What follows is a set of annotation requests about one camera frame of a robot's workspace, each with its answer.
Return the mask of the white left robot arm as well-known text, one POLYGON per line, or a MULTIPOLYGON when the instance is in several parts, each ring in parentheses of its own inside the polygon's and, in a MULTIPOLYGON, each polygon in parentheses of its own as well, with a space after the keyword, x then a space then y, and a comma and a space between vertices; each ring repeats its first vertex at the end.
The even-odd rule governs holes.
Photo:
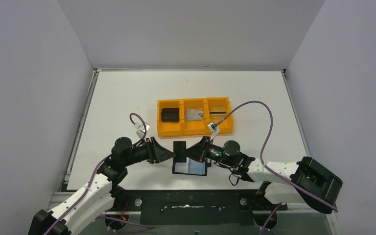
POLYGON ((111 154, 101 160, 84 186, 58 206, 38 211, 29 228, 30 235, 77 235, 103 212, 125 204, 119 185, 127 167, 147 161, 158 164, 174 158, 174 152, 162 147, 154 137, 134 145, 128 137, 115 141, 111 154))

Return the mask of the black leather card holder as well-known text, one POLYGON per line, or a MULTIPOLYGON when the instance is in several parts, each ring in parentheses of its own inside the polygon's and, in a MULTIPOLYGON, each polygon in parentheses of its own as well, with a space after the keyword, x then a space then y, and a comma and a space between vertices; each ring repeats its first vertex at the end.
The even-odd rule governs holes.
POLYGON ((172 174, 207 176, 207 163, 199 163, 190 158, 174 158, 172 174))

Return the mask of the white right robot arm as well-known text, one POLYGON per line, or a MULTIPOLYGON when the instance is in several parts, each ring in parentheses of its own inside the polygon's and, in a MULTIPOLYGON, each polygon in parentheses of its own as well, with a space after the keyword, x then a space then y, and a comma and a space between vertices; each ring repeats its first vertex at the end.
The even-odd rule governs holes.
POLYGON ((305 203, 324 214, 337 211, 336 200, 343 182, 312 157, 304 156, 296 162, 265 162, 242 153, 236 141, 227 141, 220 147, 207 136, 182 151, 182 155, 199 163, 211 160, 240 181, 260 183, 256 203, 262 209, 275 204, 305 203))

